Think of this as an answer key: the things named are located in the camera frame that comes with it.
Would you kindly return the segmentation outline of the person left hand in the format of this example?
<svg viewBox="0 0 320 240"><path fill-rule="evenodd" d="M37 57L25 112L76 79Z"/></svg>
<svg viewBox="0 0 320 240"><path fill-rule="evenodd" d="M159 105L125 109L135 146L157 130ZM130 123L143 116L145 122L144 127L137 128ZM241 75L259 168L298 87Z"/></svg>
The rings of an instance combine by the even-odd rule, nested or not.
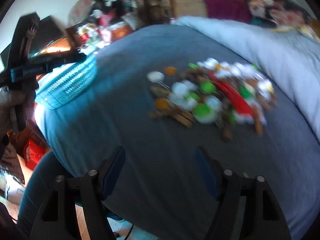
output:
<svg viewBox="0 0 320 240"><path fill-rule="evenodd" d="M38 85L25 88L22 91L10 90L7 86L1 88L1 158L9 144L7 133L12 130L11 109L22 105L24 113L30 119L34 112L34 102Z"/></svg>

